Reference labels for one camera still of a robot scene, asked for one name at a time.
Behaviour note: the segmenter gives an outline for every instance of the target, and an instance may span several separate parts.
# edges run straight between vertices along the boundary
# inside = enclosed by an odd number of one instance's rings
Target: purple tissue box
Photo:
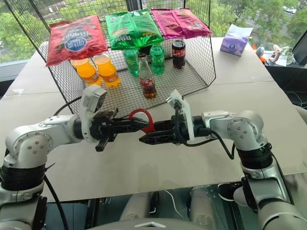
[[[253,28],[241,28],[231,24],[225,38],[223,39],[221,50],[241,56],[252,30]]]

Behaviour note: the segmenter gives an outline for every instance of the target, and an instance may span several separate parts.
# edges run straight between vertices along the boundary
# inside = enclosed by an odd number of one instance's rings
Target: white tabletop
[[[264,120],[264,132],[283,172],[307,171],[307,126],[284,92],[250,46],[242,57],[236,57],[219,51],[221,38],[212,41],[217,79],[209,88],[185,97],[192,114],[218,109],[254,110]],[[0,148],[3,150],[0,161],[4,156],[5,136],[10,130],[44,120],[64,103],[44,62],[39,59],[37,54],[30,59],[0,101]],[[170,119],[174,114],[167,104],[149,112],[154,121]],[[231,161],[218,142],[189,149],[173,144],[151,146],[138,141],[142,135],[141,131],[118,135],[100,153],[85,141],[52,151],[47,166],[56,164],[47,175],[60,200],[237,181],[242,175],[238,156]],[[231,148],[231,141],[226,144]],[[52,200],[47,188],[43,194]]]

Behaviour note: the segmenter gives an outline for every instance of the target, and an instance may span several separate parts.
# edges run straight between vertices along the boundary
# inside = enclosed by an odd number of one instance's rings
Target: metal wire grid
[[[181,95],[187,95],[207,86],[189,64],[182,69],[175,69],[171,59],[165,61],[164,74],[154,77],[157,97],[152,100],[145,99],[138,77],[133,77],[127,70],[119,72],[118,75],[121,86],[116,88],[103,86],[107,89],[103,109],[118,108],[119,117],[126,116],[137,108],[151,108],[165,103],[174,89],[177,89]]]
[[[28,35],[42,58],[46,61],[48,43],[44,41],[47,41],[49,38],[49,23],[62,21],[64,19],[75,20],[98,14],[100,16],[104,37],[107,44],[110,46],[104,16],[116,12],[125,12],[127,9],[133,9],[131,4],[136,0],[20,0],[19,4],[26,6],[24,10],[24,12],[28,14],[26,17],[19,17],[20,5],[17,5],[15,0],[5,1],[26,35]],[[201,4],[201,7],[196,10],[198,13],[196,13],[196,15],[208,24],[210,0],[198,1],[199,2],[193,1],[193,4],[190,6],[191,10],[193,11],[192,7],[198,7],[197,4]],[[186,0],[138,0],[137,7],[180,8],[185,6],[185,2]],[[108,89],[105,85],[103,86],[108,90],[104,108],[111,109],[118,107],[118,116],[123,116],[127,115],[135,108],[150,108],[164,103],[170,92],[175,88],[177,88],[182,95],[187,95],[208,87],[215,79],[211,40],[207,37],[201,40],[195,39],[194,41],[195,42],[193,42],[193,40],[186,41],[187,61],[191,66],[187,64],[184,69],[178,70],[172,67],[172,60],[166,61],[165,74],[156,78],[158,96],[149,101],[142,95],[142,89],[139,86],[138,78],[133,78],[128,71],[121,71],[127,68],[123,52],[111,51],[109,49],[108,54],[112,59],[112,63],[117,70],[120,71],[121,85],[115,89]],[[165,49],[165,57],[171,57],[172,41],[164,41],[162,46]],[[49,70],[66,102],[82,94],[85,84],[71,66],[70,62],[62,62],[57,66],[50,67]],[[78,112],[79,103],[80,102],[77,101],[70,106],[73,113]]]

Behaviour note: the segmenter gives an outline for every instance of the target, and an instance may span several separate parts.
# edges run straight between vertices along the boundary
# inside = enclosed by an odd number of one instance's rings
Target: green chip bag
[[[106,16],[112,50],[139,49],[164,41],[147,9]]]

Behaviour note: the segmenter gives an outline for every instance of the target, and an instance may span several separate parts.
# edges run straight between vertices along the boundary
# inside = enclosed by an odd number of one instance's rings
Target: red chip bag
[[[51,24],[46,66],[90,58],[105,51],[107,45],[97,15]]]

